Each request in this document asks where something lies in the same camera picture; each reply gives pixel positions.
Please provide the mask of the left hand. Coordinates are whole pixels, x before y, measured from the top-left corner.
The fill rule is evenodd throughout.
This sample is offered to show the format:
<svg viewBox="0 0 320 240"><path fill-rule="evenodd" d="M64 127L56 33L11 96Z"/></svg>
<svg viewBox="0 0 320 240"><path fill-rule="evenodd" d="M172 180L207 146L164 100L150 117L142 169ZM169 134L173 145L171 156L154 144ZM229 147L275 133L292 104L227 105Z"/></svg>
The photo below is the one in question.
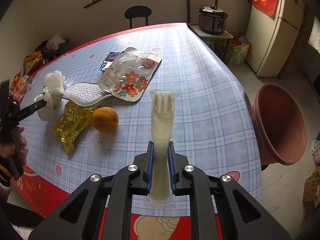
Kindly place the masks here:
<svg viewBox="0 0 320 240"><path fill-rule="evenodd" d="M7 159L16 153L15 144L6 141L6 136L1 132L1 165L8 168ZM27 163L28 146L27 140L24 136L20 136L19 156L21 158L21 165L25 166Z"/></svg>

